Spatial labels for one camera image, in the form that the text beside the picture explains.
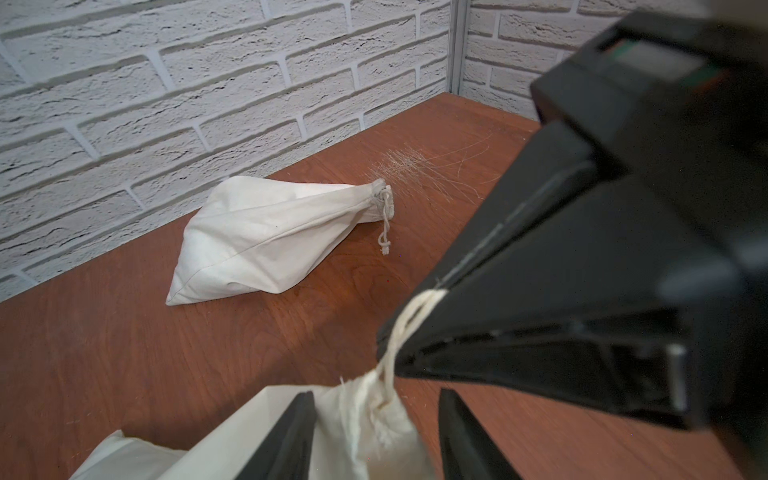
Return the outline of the cream cloth soil bag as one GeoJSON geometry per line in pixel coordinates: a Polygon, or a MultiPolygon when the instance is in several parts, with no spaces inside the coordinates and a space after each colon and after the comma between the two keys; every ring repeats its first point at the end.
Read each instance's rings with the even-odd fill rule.
{"type": "Polygon", "coordinates": [[[433,479],[435,468],[394,387],[395,357],[444,289],[401,311],[375,369],[334,387],[263,388],[188,451],[116,431],[76,479],[433,479]]]}
{"type": "Polygon", "coordinates": [[[285,292],[361,223],[382,223],[377,242],[388,254],[394,214],[383,179],[349,185],[231,177],[186,225],[166,303],[285,292]]]}

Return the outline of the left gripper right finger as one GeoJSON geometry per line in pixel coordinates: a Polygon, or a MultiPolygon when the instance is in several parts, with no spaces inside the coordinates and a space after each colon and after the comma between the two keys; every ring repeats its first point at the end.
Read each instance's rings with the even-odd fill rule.
{"type": "Polygon", "coordinates": [[[455,390],[440,391],[438,423],[445,479],[522,479],[455,390]]]}

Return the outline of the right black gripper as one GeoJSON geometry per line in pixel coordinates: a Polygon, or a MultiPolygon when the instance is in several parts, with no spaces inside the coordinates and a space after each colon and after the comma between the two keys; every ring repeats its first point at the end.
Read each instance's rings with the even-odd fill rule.
{"type": "Polygon", "coordinates": [[[699,233],[639,180],[603,182],[594,147],[551,122],[418,287],[448,292],[402,346],[396,373],[673,428],[716,412],[765,455],[765,8],[630,13],[532,93],[542,120],[570,122],[699,233]],[[728,323],[741,278],[757,316],[734,372],[728,323]]]}

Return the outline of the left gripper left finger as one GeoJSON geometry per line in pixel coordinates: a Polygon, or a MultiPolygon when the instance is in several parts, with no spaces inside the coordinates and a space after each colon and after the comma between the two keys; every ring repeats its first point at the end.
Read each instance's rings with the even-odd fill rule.
{"type": "Polygon", "coordinates": [[[313,393],[297,394],[235,479],[307,480],[316,421],[313,393]]]}

